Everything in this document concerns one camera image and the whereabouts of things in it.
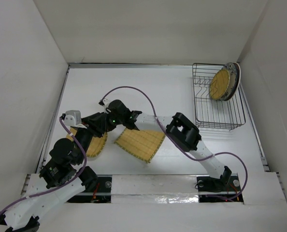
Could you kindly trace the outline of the rounded bamboo tray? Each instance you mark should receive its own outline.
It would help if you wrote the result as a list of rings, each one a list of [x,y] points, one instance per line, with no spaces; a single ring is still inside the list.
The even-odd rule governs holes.
[[[85,135],[85,133],[90,135],[90,132],[84,128],[70,128],[70,132],[73,134],[74,137],[76,137],[76,134],[78,133],[80,133],[81,135]],[[76,153],[82,154],[81,149],[78,147],[77,143],[73,140],[73,138],[69,134],[66,135],[66,139],[74,143],[74,151]],[[97,157],[104,149],[107,139],[108,139],[107,133],[105,133],[101,138],[93,136],[87,148],[86,156],[88,158]]]

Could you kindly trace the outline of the round bamboo tray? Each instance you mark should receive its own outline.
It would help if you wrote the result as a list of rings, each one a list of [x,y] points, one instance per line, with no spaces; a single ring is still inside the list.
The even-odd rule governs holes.
[[[213,100],[220,100],[227,92],[230,83],[230,73],[226,69],[219,70],[209,85],[209,96]]]

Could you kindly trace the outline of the blue and white floral plate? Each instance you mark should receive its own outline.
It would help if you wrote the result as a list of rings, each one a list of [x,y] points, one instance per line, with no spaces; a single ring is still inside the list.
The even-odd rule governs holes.
[[[231,90],[233,89],[234,85],[235,85],[235,78],[236,78],[236,68],[234,66],[234,62],[229,62],[227,64],[225,64],[222,68],[223,70],[227,70],[230,74],[230,82],[229,82],[229,86],[225,92],[225,94],[221,97],[222,101],[227,101]]]

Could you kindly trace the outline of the red and teal floral plate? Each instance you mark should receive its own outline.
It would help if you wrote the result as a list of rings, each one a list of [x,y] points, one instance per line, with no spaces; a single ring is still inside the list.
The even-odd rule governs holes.
[[[234,66],[236,68],[236,78],[235,78],[235,85],[233,87],[233,89],[231,90],[230,92],[230,95],[227,99],[227,101],[229,101],[230,99],[233,98],[233,96],[235,95],[235,93],[237,92],[238,88],[239,88],[239,85],[240,85],[240,81],[241,81],[241,68],[240,68],[240,65],[238,63],[234,63]]]

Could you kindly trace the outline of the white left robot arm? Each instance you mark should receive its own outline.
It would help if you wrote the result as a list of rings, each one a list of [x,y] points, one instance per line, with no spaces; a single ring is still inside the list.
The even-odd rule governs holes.
[[[8,232],[35,232],[42,218],[82,191],[93,191],[97,174],[87,166],[86,152],[94,137],[101,138],[116,127],[116,119],[108,113],[76,119],[78,111],[67,111],[59,118],[71,139],[60,138],[50,151],[50,161],[41,169],[38,181],[26,194],[0,211],[0,225]],[[74,118],[71,127],[68,123]]]

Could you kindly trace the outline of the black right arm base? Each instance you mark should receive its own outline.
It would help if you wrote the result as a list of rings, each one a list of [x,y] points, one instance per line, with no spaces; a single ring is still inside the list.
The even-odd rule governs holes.
[[[242,194],[230,201],[228,200],[228,198],[235,196],[241,191],[241,184],[237,174],[232,174],[225,186],[208,175],[197,176],[196,180],[195,189],[198,191],[200,203],[244,202]]]

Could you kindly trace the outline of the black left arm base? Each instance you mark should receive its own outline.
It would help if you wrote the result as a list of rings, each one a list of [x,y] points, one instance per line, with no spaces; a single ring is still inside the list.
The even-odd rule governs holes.
[[[101,175],[96,186],[90,191],[83,191],[67,203],[110,203],[111,202],[112,176]]]

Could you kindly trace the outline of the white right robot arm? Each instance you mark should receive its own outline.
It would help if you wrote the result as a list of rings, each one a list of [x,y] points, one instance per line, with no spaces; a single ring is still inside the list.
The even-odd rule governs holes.
[[[141,111],[131,111],[120,100],[104,101],[104,112],[111,127],[123,125],[129,130],[163,132],[173,143],[205,168],[212,184],[223,190],[230,184],[230,168],[220,162],[205,145],[199,129],[182,113],[173,116],[155,116]]]

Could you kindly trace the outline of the square bamboo mat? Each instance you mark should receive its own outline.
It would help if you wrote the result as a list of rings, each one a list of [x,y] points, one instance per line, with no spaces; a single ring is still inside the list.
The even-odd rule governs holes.
[[[124,129],[115,144],[137,159],[150,163],[164,139],[163,132]]]

